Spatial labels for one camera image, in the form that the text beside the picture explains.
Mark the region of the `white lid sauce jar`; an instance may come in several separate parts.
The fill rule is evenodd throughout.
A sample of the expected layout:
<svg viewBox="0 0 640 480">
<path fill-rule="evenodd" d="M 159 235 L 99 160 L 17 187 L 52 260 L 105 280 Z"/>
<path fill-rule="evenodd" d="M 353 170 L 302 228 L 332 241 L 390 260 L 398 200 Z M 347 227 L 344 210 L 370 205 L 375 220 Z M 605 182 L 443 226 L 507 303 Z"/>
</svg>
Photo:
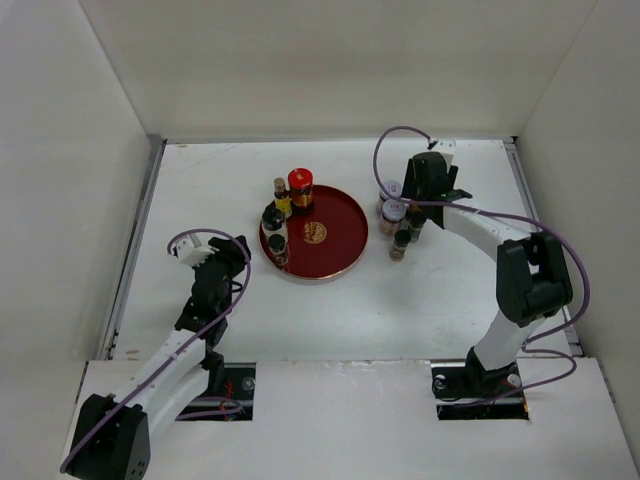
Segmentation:
<svg viewBox="0 0 640 480">
<path fill-rule="evenodd" d="M 400 198 L 402 195 L 403 185 L 396 180 L 387 180 L 383 183 L 383 187 L 379 190 L 379 198 L 386 201 L 390 198 Z"/>
</svg>

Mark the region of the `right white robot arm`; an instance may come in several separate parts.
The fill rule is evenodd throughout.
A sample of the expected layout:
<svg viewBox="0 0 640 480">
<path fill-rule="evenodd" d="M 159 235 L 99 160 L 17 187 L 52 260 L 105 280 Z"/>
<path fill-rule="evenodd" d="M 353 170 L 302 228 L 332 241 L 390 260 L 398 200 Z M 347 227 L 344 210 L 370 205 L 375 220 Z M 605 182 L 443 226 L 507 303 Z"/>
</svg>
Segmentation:
<svg viewBox="0 0 640 480">
<path fill-rule="evenodd" d="M 457 171 L 438 152 L 416 154 L 407 163 L 402 195 L 496 265 L 498 311 L 489 329 L 463 366 L 432 370 L 436 398 L 482 401 L 506 391 L 526 340 L 571 302 L 573 288 L 561 242 L 544 229 L 520 228 L 520 216 L 484 211 L 470 193 L 456 188 Z"/>
</svg>

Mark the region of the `small black cap spice jar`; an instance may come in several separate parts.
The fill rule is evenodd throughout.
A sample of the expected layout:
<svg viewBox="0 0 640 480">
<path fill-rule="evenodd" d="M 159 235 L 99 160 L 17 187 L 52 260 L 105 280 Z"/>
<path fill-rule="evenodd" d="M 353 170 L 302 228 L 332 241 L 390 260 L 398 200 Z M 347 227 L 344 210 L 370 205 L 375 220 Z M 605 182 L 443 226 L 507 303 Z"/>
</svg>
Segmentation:
<svg viewBox="0 0 640 480">
<path fill-rule="evenodd" d="M 282 267 L 288 263 L 288 243 L 283 235 L 271 235 L 268 239 L 268 247 L 277 266 Z"/>
</svg>

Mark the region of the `small yellow label oil bottle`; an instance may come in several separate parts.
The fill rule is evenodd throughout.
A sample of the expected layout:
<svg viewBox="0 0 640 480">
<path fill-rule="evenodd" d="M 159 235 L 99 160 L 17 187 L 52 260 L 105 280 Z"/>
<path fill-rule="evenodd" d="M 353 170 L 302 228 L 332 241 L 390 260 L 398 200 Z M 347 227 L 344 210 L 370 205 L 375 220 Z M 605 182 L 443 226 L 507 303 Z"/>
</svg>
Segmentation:
<svg viewBox="0 0 640 480">
<path fill-rule="evenodd" d="M 274 204 L 285 216 L 286 219 L 292 215 L 291 198 L 287 184 L 281 177 L 275 178 L 274 182 Z"/>
</svg>

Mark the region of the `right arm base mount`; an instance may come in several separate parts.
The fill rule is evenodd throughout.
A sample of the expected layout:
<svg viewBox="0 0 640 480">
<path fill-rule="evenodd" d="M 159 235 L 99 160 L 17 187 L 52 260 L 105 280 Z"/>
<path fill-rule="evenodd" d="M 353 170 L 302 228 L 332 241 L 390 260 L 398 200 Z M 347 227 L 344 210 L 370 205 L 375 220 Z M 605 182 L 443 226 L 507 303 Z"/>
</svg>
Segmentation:
<svg viewBox="0 0 640 480">
<path fill-rule="evenodd" d="M 521 386 L 516 363 L 478 380 L 463 363 L 435 363 L 431 373 L 436 414 L 441 421 L 529 419 L 523 393 L 496 400 Z"/>
</svg>

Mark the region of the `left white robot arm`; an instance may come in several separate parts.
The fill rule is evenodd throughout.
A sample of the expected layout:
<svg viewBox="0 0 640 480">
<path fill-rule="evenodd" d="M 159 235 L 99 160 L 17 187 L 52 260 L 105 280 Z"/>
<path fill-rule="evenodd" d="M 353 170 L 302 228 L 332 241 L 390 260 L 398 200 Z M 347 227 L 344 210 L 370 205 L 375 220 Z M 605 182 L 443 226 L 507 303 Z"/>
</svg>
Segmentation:
<svg viewBox="0 0 640 480">
<path fill-rule="evenodd" d="M 215 348 L 227 317 L 251 276 L 245 236 L 212 230 L 206 245 L 197 230 L 172 238 L 167 251 L 194 273 L 191 293 L 168 338 L 120 388 L 93 394 L 80 406 L 60 472 L 75 479 L 141 479 L 151 446 L 199 395 L 214 398 L 224 387 L 224 359 Z"/>
</svg>

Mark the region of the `clear bottle black pump cap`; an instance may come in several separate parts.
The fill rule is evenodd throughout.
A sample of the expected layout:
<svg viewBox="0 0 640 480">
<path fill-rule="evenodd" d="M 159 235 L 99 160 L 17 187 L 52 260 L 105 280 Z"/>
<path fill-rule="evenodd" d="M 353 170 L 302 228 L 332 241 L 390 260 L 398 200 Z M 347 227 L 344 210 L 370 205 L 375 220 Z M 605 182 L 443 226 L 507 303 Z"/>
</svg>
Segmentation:
<svg viewBox="0 0 640 480">
<path fill-rule="evenodd" d="M 266 241 L 280 235 L 288 243 L 288 228 L 285 214 L 274 205 L 267 205 L 261 216 L 261 231 Z"/>
</svg>

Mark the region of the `red lid chili sauce jar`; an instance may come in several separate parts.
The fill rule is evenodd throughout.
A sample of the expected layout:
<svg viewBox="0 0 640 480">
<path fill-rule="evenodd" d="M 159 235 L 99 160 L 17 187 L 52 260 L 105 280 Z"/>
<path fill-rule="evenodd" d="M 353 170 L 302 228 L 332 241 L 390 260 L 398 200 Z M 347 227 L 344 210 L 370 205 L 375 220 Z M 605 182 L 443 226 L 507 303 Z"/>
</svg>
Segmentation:
<svg viewBox="0 0 640 480">
<path fill-rule="evenodd" d="M 313 210 L 313 174 L 306 168 L 295 168 L 288 174 L 292 208 L 296 213 L 307 214 Z"/>
</svg>

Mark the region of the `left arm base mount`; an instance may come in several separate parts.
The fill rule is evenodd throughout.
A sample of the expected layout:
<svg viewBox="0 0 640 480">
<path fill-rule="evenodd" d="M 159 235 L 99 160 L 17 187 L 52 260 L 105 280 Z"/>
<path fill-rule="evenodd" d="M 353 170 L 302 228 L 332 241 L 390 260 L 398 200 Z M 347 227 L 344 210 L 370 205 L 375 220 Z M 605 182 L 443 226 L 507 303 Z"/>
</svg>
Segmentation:
<svg viewBox="0 0 640 480">
<path fill-rule="evenodd" d="M 178 421 L 251 421 L 256 391 L 255 363 L 227 363 L 204 393 L 178 415 Z"/>
</svg>

